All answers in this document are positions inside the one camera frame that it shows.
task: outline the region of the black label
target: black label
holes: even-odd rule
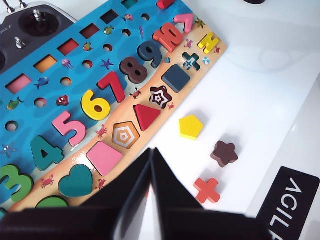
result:
[[[298,240],[319,187],[319,178],[282,166],[257,219],[274,240]]]

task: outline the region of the pink rectangle block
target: pink rectangle block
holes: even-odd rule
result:
[[[16,94],[29,83],[31,83],[31,79],[28,78],[26,75],[21,74],[15,80],[7,84],[5,88],[8,89],[11,93]]]
[[[107,175],[122,158],[122,153],[98,141],[86,154],[101,176]]]

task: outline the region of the wooden puzzle board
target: wooden puzzle board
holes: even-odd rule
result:
[[[3,95],[1,95],[3,102],[1,112],[4,113],[1,124],[5,126],[12,121],[18,124],[15,125],[15,131],[6,130],[1,137],[1,143],[3,142],[3,144],[9,145],[11,148],[10,155],[6,152],[1,154],[1,167],[7,165],[17,166],[21,174],[31,175],[34,185],[30,193],[22,200],[16,203],[13,203],[10,199],[5,202],[2,201],[1,207],[10,212],[20,211],[24,208],[34,208],[41,200],[50,196],[61,197],[69,206],[78,206],[83,203],[100,190],[98,187],[101,182],[100,180],[104,182],[105,186],[115,179],[134,160],[161,125],[170,117],[184,98],[224,53],[226,45],[221,40],[209,54],[205,54],[203,49],[198,47],[198,43],[212,31],[195,16],[192,31],[189,34],[183,34],[182,43],[179,44],[173,52],[170,53],[163,46],[158,45],[162,53],[162,61],[156,69],[153,69],[151,62],[144,62],[139,58],[137,54],[138,47],[145,41],[152,41],[154,32],[159,30],[165,23],[172,23],[172,21],[168,20],[172,20],[177,15],[192,13],[180,0],[177,0],[166,10],[159,10],[155,3],[156,1],[137,1],[136,4],[127,8],[120,2],[108,1],[25,58],[19,64],[2,74],[5,81],[1,82],[1,90],[3,92]],[[106,22],[101,21],[101,16],[109,13],[110,10],[115,11],[117,16],[106,24]],[[147,14],[150,17],[147,21],[142,19],[146,10],[148,10]],[[133,16],[133,19],[127,19],[126,21],[126,14]],[[96,35],[93,34],[87,39],[88,36],[86,37],[81,32],[91,24],[97,26],[99,31],[95,33]],[[140,26],[144,29],[143,34],[139,28]],[[176,28],[181,32],[183,32],[183,27],[184,25],[181,23],[176,25]],[[124,36],[124,33],[126,33],[124,30],[130,30],[130,36]],[[63,53],[60,47],[70,39],[74,40],[78,46],[65,55],[65,52]],[[85,51],[82,49],[88,43],[91,44],[93,50]],[[106,44],[112,45],[113,49],[111,52],[106,52],[103,48]],[[199,57],[198,64],[200,65],[200,69],[198,71],[192,66],[189,69],[184,67],[186,62],[186,59],[182,56],[184,53],[188,53],[190,56],[196,54]],[[140,84],[130,82],[128,77],[119,69],[121,61],[129,56],[138,59],[139,63],[148,71],[146,80]],[[87,66],[89,65],[89,69],[86,69],[84,63],[88,59],[90,59],[91,63],[89,62],[87,64]],[[63,60],[67,60],[64,66],[61,64]],[[109,65],[108,67],[110,69],[106,71],[106,69],[101,66],[101,64],[103,64],[103,62],[101,62],[102,60],[110,60],[110,63],[113,65]],[[42,68],[40,69],[37,67],[39,61],[42,61]],[[175,92],[174,89],[162,80],[162,76],[173,65],[178,65],[179,68],[181,70],[183,69],[190,77],[190,81],[179,92]],[[125,93],[125,100],[121,101],[121,103],[116,102],[110,87],[103,91],[97,88],[98,81],[111,71],[115,71],[118,75]],[[25,87],[13,94],[12,91],[8,89],[8,85],[13,80],[20,78],[21,74],[27,76],[29,80],[26,80],[27,84]],[[64,78],[70,79],[71,85],[67,87],[62,86],[62,79]],[[172,97],[172,101],[168,102],[168,105],[164,109],[150,102],[150,89],[161,86],[166,86],[168,94]],[[141,94],[138,94],[138,96],[130,95],[134,94],[135,88],[137,88]],[[81,99],[88,89],[94,91],[96,94],[94,96],[95,98],[100,97],[110,103],[110,114],[105,119],[99,121],[87,119],[88,117],[82,111]],[[59,96],[68,96],[69,103],[67,105],[57,105],[56,100],[60,98]],[[12,110],[8,110],[7,105],[10,104],[10,100],[14,102],[16,99],[15,104],[12,103],[9,106],[10,108],[12,107]],[[44,106],[37,108],[35,106],[37,99],[44,99],[45,101],[42,102]],[[156,109],[160,112],[159,116],[145,131],[142,131],[139,127],[141,122],[137,119],[133,108],[137,105]],[[68,140],[73,137],[74,133],[61,136],[54,126],[52,126],[53,121],[65,111],[70,112],[72,121],[79,121],[83,123],[86,128],[85,138],[82,142],[74,146],[70,146],[68,143]],[[127,122],[132,122],[139,134],[139,139],[130,149],[115,144],[113,140],[114,126]],[[64,159],[58,164],[51,164],[45,170],[36,169],[30,146],[31,141],[36,136],[42,136],[53,147],[58,146],[63,149]],[[96,170],[86,156],[98,142],[103,142],[106,146],[122,154],[120,161],[109,173],[103,176]],[[84,196],[67,197],[63,195],[59,189],[60,181],[65,176],[68,176],[71,168],[76,165],[85,165],[90,169],[92,174],[91,191],[90,194]],[[1,192],[6,195],[3,194],[2,196],[8,197],[8,195],[10,196],[17,191],[17,187],[8,191],[4,186],[5,183],[6,180],[4,179],[1,183]],[[75,181],[73,181],[73,186],[75,188],[77,187]]]

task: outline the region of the pink number 5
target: pink number 5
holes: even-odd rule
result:
[[[64,111],[60,116],[52,121],[52,125],[59,131],[59,133],[61,133],[62,136],[65,136],[67,133],[75,130],[76,134],[74,137],[69,139],[70,145],[74,147],[85,138],[87,129],[86,126],[79,121],[70,121],[65,123],[69,118],[71,118],[71,114],[68,111]]]

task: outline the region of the red rectangle block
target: red rectangle block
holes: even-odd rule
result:
[[[95,35],[97,32],[99,32],[99,28],[91,23],[89,26],[87,26],[85,29],[83,29],[80,34],[84,36],[86,39],[92,37]]]
[[[73,50],[75,50],[77,47],[79,47],[79,44],[73,40],[72,38],[69,39],[67,42],[62,44],[60,47],[57,49],[63,54],[63,55],[68,55],[71,53]]]

